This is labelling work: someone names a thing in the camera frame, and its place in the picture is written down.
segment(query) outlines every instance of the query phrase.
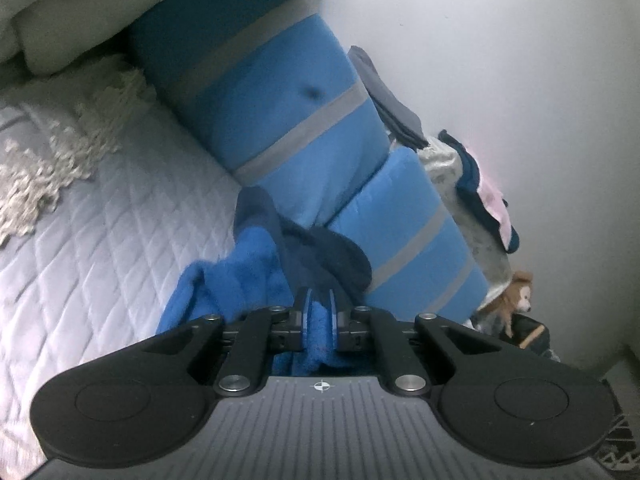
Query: plush toy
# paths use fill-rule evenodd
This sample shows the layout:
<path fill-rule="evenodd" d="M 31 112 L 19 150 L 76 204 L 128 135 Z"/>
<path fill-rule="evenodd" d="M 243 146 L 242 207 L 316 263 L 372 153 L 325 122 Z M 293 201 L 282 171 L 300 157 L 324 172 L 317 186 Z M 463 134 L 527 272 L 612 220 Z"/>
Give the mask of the plush toy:
<path fill-rule="evenodd" d="M 531 310 L 531 283 L 533 274 L 517 270 L 513 279 L 504 292 L 491 303 L 482 307 L 479 314 L 485 315 L 495 312 L 504 322 L 504 333 L 513 338 L 511 316 L 515 312 L 529 312 Z"/>

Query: wall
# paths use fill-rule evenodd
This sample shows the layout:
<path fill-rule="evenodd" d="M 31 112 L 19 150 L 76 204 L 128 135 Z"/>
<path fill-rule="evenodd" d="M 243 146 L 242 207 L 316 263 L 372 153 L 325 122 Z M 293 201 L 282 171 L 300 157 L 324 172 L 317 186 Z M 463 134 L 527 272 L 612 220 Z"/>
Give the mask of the wall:
<path fill-rule="evenodd" d="M 610 358 L 640 293 L 640 2 L 315 1 L 501 186 L 561 358 Z"/>

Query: blue cushion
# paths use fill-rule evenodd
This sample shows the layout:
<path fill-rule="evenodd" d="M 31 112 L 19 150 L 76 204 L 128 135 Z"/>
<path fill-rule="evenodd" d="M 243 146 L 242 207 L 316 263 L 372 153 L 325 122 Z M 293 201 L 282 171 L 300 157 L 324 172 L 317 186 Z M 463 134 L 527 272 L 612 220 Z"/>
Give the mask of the blue cushion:
<path fill-rule="evenodd" d="M 165 0 L 133 25 L 132 46 L 209 152 L 310 226 L 328 222 L 380 168 L 388 139 L 340 44 L 303 5 Z M 297 10 L 273 18 L 285 7 Z"/>
<path fill-rule="evenodd" d="M 329 227 L 356 242 L 373 268 L 366 303 L 397 319 L 433 312 L 463 322 L 487 282 L 417 155 L 395 150 Z"/>

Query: dark spot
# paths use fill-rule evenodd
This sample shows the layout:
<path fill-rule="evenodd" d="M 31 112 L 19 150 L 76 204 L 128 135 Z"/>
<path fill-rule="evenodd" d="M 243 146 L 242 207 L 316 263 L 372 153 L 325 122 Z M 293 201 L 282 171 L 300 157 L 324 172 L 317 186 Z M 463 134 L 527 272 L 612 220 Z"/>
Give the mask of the dark spot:
<path fill-rule="evenodd" d="M 324 96 L 324 92 L 315 86 L 305 86 L 302 89 L 302 95 L 312 99 L 313 101 L 319 101 Z"/>

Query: gray folded cloth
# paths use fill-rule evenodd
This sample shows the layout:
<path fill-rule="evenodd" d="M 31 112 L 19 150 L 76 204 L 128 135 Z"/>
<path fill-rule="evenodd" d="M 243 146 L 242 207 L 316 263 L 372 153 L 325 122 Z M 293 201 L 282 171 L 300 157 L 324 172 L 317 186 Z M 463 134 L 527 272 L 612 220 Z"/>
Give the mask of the gray folded cloth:
<path fill-rule="evenodd" d="M 414 151 L 426 148 L 429 143 L 422 133 L 420 118 L 386 87 L 369 55 L 359 46 L 352 46 L 348 56 L 391 135 Z"/>

